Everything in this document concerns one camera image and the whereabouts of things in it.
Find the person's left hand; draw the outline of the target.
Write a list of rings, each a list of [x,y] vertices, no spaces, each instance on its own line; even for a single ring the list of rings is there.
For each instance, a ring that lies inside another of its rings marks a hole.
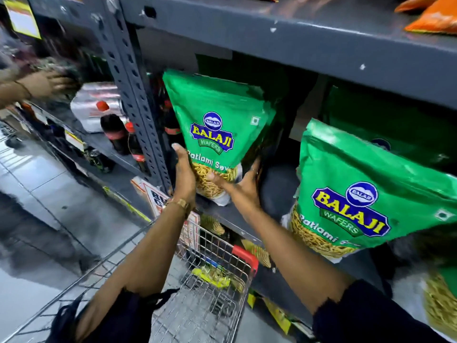
[[[175,187],[172,201],[180,204],[189,213],[195,207],[196,189],[196,175],[193,171],[190,158],[188,165],[176,163]]]

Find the person's right hand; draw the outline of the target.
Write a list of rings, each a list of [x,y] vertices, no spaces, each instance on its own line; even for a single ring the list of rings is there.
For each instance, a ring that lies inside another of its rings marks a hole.
[[[243,216],[261,210],[258,193],[260,165],[261,158],[258,157],[245,173],[243,179],[239,183],[231,182],[230,191],[225,191]]]

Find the green snack packet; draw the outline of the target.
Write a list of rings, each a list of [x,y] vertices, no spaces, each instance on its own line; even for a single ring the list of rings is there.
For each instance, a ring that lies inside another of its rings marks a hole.
[[[457,177],[311,119],[285,227],[333,263],[420,230],[457,229]]]
[[[196,173],[197,193],[228,205],[229,195],[208,173],[237,182],[242,161],[262,142],[277,112],[257,86],[172,69],[162,79]]]
[[[428,324],[457,343],[457,266],[440,267],[424,282]]]
[[[320,118],[395,155],[457,176],[457,112],[363,86],[332,83]]]

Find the person's left forearm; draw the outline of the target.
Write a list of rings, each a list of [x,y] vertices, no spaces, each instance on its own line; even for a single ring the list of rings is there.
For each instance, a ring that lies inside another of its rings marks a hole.
[[[78,342],[96,329],[123,289],[140,297],[162,292],[189,214],[176,202],[166,205],[152,228],[92,297],[76,329]]]

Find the dark cola bottle, red cap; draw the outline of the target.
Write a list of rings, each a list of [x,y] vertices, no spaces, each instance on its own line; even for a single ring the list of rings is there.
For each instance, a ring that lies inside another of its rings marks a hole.
[[[134,160],[137,162],[140,171],[144,173],[147,176],[150,176],[150,171],[146,162],[146,158],[143,154],[143,151],[141,149],[141,146],[139,144],[139,141],[136,137],[135,134],[135,128],[134,125],[131,121],[128,121],[125,123],[125,128],[127,130],[128,134],[128,147],[129,151],[134,158]]]
[[[113,148],[121,155],[130,155],[129,132],[124,122],[118,115],[110,112],[110,107],[105,101],[98,101],[96,107],[103,113],[100,117],[100,126]]]
[[[170,144],[178,143],[185,147],[184,138],[180,129],[180,124],[175,115],[172,103],[169,99],[165,99],[162,106],[162,120],[164,131],[167,134]]]

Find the yellow patterned snack packet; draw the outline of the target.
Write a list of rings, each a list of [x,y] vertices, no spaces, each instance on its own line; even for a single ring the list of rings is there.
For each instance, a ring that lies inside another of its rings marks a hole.
[[[264,248],[245,239],[242,239],[241,243],[244,249],[248,251],[250,254],[254,255],[262,266],[268,269],[271,268],[270,254]]]
[[[201,214],[200,226],[216,236],[222,236],[225,233],[225,228],[222,224],[213,216],[208,214]]]

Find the red and white sign card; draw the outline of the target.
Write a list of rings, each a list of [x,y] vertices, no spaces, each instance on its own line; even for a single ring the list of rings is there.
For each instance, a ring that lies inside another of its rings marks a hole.
[[[149,204],[154,218],[157,219],[168,203],[169,197],[139,176],[132,178],[130,182],[137,194]],[[200,222],[200,215],[191,211],[181,230],[182,247],[179,250],[187,248],[194,252],[200,251]]]

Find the plastic-wrapped bottle pack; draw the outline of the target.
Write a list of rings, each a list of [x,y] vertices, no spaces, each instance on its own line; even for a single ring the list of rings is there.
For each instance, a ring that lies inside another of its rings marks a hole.
[[[123,123],[128,117],[123,109],[120,92],[112,82],[90,82],[82,85],[70,103],[73,115],[86,133],[100,133],[100,118],[117,115]]]

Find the yellow shelf price tag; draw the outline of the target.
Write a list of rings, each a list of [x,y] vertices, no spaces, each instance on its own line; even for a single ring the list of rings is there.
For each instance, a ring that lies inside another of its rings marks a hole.
[[[75,134],[73,134],[68,128],[64,128],[65,131],[65,140],[70,143],[72,146],[74,146],[76,149],[78,149],[81,152],[84,152],[87,148],[86,143],[81,140],[79,137],[77,137]]]
[[[288,335],[289,330],[292,326],[292,322],[289,320],[285,312],[280,309],[277,305],[275,305],[271,300],[268,300],[265,297],[262,297],[268,311],[270,312],[273,319],[276,321],[278,326],[284,332],[284,334]]]

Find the grey metal shelf rack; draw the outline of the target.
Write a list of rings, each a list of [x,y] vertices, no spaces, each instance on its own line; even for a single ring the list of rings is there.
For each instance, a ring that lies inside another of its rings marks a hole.
[[[299,0],[28,0],[34,15],[90,28],[108,58],[127,110],[151,152],[160,194],[168,190],[171,154],[146,73],[164,66],[159,35],[184,49],[244,53],[423,102],[445,121],[457,122],[457,38],[409,35],[408,17],[389,10],[395,0],[333,0],[318,11]]]

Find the person's dark left sleeve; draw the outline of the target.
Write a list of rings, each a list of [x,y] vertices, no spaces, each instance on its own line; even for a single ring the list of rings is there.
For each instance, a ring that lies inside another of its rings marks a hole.
[[[77,314],[83,295],[59,309],[45,343],[149,343],[152,314],[164,306],[179,289],[140,297],[123,289],[98,327],[81,341],[76,340],[77,324],[88,305]]]

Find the person's dark sleeve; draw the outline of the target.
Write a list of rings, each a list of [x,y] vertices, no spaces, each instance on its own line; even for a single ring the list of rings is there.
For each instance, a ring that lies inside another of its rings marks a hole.
[[[364,280],[353,282],[339,302],[326,300],[312,330],[320,343],[449,343]]]
[[[88,305],[77,314],[83,295],[59,309],[45,343],[149,343],[152,314],[164,306],[179,289],[140,297],[123,289],[98,327],[81,341],[76,340],[77,324]]]

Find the yellow hanging sign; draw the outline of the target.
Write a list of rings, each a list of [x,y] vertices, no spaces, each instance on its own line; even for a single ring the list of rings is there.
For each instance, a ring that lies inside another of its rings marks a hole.
[[[15,32],[42,39],[28,0],[2,0]]]

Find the person's dark right sleeve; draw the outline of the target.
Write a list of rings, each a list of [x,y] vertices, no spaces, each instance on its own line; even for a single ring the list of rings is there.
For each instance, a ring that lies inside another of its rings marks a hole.
[[[312,330],[320,343],[449,343],[364,280],[353,282],[339,302],[326,300]]]

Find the orange snack packet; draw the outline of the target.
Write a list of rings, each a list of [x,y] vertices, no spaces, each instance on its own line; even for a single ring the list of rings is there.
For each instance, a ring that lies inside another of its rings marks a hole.
[[[457,0],[436,0],[404,30],[457,35]]]
[[[404,0],[394,10],[396,13],[425,10],[437,0]]]

